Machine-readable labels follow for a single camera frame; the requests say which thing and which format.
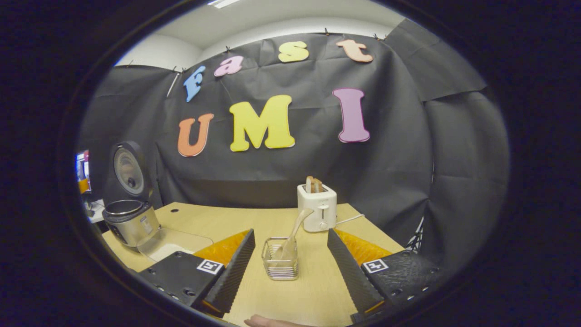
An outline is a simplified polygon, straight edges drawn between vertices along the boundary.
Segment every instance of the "foam letter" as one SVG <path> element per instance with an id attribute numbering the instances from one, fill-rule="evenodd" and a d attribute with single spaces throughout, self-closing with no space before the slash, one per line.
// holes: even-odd
<path id="1" fill-rule="evenodd" d="M 303 41 L 287 42 L 278 47 L 278 59 L 282 62 L 301 61 L 309 57 L 307 44 Z"/>
<path id="2" fill-rule="evenodd" d="M 345 53 L 349 58 L 359 62 L 370 62 L 373 60 L 371 55 L 364 55 L 361 49 L 366 49 L 367 46 L 361 43 L 355 43 L 353 40 L 344 40 L 337 42 L 336 45 L 343 47 Z"/>
<path id="3" fill-rule="evenodd" d="M 363 91 L 356 88 L 338 88 L 333 91 L 333 95 L 339 98 L 343 115 L 343 131 L 339 133 L 339 140 L 343 143 L 369 140 L 370 134 L 363 126 L 361 113 Z"/>
<path id="4" fill-rule="evenodd" d="M 205 66 L 200 66 L 193 74 L 191 74 L 188 79 L 184 82 L 186 91 L 188 92 L 188 98 L 185 102 L 189 102 L 198 92 L 200 88 L 198 84 L 202 82 L 202 72 L 206 70 Z"/>
<path id="5" fill-rule="evenodd" d="M 289 132 L 288 106 L 292 102 L 290 95 L 275 95 L 268 99 L 260 117 L 256 114 L 250 103 L 239 102 L 230 107 L 234 115 L 234 142 L 230 150 L 246 151 L 249 143 L 245 134 L 252 142 L 254 148 L 259 148 L 268 129 L 268 137 L 264 142 L 267 148 L 290 148 L 295 144 L 295 139 Z"/>
<path id="6" fill-rule="evenodd" d="M 204 150 L 206 141 L 208 139 L 208 130 L 210 129 L 210 120 L 214 118 L 213 113 L 207 113 L 199 116 L 200 132 L 198 133 L 198 142 L 194 145 L 189 144 L 189 131 L 193 123 L 196 122 L 194 118 L 182 120 L 180 122 L 180 135 L 178 136 L 178 152 L 184 157 L 195 157 Z"/>
<path id="7" fill-rule="evenodd" d="M 220 77 L 226 74 L 232 75 L 238 72 L 242 68 L 243 60 L 243 56 L 235 56 L 222 61 L 220 67 L 218 67 L 218 69 L 216 69 L 214 72 L 214 76 Z"/>

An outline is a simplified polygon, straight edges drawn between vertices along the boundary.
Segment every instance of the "open lid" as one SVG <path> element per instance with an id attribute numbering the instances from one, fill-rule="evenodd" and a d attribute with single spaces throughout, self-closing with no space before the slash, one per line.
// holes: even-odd
<path id="1" fill-rule="evenodd" d="M 147 201 L 153 191 L 141 147 L 133 141 L 116 144 L 112 151 L 113 170 L 123 190 L 131 197 Z"/>

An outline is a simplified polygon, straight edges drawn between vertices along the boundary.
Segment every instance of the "rice cooker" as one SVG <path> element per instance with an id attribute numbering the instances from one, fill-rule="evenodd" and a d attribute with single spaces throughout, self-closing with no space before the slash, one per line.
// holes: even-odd
<path id="1" fill-rule="evenodd" d="M 112 201 L 103 210 L 103 219 L 117 240 L 136 248 L 161 228 L 149 196 L 153 191 L 143 152 L 133 141 L 116 144 L 112 149 L 113 171 L 118 184 L 128 195 Z"/>

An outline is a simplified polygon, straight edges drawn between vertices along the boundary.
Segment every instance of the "human hand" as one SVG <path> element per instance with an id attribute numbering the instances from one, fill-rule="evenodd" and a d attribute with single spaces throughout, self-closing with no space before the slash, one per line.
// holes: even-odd
<path id="1" fill-rule="evenodd" d="M 253 315 L 250 319 L 244 320 L 244 323 L 250 327 L 313 327 L 307 325 L 299 325 L 293 322 L 268 319 L 259 315 Z"/>

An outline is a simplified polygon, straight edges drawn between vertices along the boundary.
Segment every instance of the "computer monitor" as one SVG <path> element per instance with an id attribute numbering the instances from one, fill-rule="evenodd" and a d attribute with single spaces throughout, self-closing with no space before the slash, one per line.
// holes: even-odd
<path id="1" fill-rule="evenodd" d="M 76 158 L 77 181 L 87 179 L 88 189 L 91 191 L 91 179 L 89 178 L 89 150 L 77 153 Z"/>

